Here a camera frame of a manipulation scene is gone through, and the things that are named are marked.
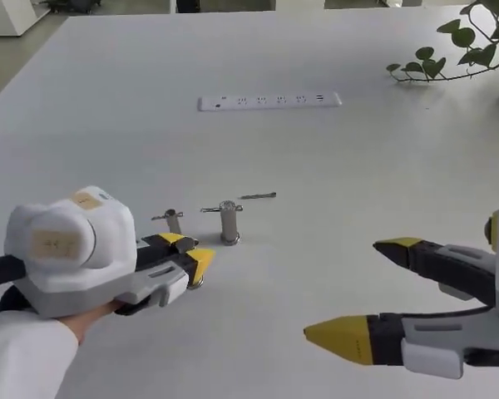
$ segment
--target human hand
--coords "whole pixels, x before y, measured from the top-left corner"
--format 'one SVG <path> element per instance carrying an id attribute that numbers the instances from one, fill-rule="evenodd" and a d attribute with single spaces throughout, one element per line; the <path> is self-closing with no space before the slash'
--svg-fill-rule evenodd
<path id="1" fill-rule="evenodd" d="M 118 308 L 122 306 L 122 303 L 118 301 L 113 301 L 101 305 L 98 308 L 89 310 L 88 312 L 76 314 L 74 316 L 66 316 L 64 318 L 58 318 L 57 321 L 65 324 L 71 331 L 76 335 L 77 341 L 81 345 L 85 339 L 86 331 L 94 324 L 96 321 L 100 320 L 104 316 L 115 312 Z"/>

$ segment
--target metal peg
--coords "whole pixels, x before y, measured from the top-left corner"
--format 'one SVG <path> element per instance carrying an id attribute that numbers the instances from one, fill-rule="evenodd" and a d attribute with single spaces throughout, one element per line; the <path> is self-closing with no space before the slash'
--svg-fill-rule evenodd
<path id="1" fill-rule="evenodd" d="M 234 201 L 223 201 L 218 208 L 203 208 L 201 212 L 220 212 L 222 223 L 222 233 L 220 239 L 227 246 L 232 246 L 240 241 L 239 230 L 236 226 L 236 213 L 244 210 L 242 205 L 237 205 Z"/>
<path id="2" fill-rule="evenodd" d="M 259 198 L 275 198 L 277 197 L 277 193 L 268 193 L 268 194 L 255 194 L 255 195 L 242 195 L 240 197 L 241 200 L 256 200 Z"/>
<path id="3" fill-rule="evenodd" d="M 168 230 L 174 234 L 181 234 L 179 218 L 183 217 L 183 212 L 175 212 L 175 209 L 168 209 L 162 216 L 155 216 L 152 220 L 165 219 L 168 224 Z"/>

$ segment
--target plant stem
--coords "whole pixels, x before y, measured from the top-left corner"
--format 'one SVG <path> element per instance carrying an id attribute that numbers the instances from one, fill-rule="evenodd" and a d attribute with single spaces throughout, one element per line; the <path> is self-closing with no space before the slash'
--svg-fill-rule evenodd
<path id="1" fill-rule="evenodd" d="M 472 20 L 472 12 L 467 14 L 467 19 L 469 19 L 469 23 L 473 25 L 475 29 L 477 29 L 490 43 L 493 43 L 493 40 Z"/>
<path id="2" fill-rule="evenodd" d="M 455 81 L 456 79 L 462 79 L 463 77 L 473 77 L 476 75 L 481 75 L 484 72 L 495 71 L 497 68 L 499 68 L 499 63 L 495 66 L 488 67 L 487 69 L 483 69 L 482 71 L 467 73 L 466 75 L 445 77 L 444 75 L 440 74 L 442 76 L 442 79 L 440 79 L 440 78 L 429 79 L 429 80 L 427 80 L 427 79 L 415 79 L 408 74 L 407 74 L 408 79 L 396 79 L 395 77 L 394 77 L 394 79 L 396 79 L 397 81 Z"/>

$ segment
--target gray floor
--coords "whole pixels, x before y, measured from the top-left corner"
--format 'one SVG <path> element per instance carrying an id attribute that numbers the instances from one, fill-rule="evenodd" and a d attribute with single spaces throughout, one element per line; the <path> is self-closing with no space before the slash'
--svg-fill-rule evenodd
<path id="1" fill-rule="evenodd" d="M 327 0 L 327 8 L 381 7 L 378 0 Z M 204 12 L 264 11 L 269 0 L 201 0 Z M 167 0 L 103 0 L 98 14 L 167 13 Z M 23 67 L 41 45 L 67 19 L 63 15 L 44 17 L 23 37 L 0 37 L 0 91 Z"/>

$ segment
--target label sticker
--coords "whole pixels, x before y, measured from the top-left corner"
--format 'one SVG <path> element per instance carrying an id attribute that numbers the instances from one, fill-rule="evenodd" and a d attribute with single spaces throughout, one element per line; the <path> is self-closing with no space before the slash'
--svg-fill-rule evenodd
<path id="1" fill-rule="evenodd" d="M 72 202 L 84 210 L 92 210 L 102 205 L 99 199 L 86 192 L 77 192 L 72 196 Z"/>
<path id="2" fill-rule="evenodd" d="M 30 254 L 33 258 L 75 260 L 79 257 L 80 240 L 79 233 L 34 230 Z"/>

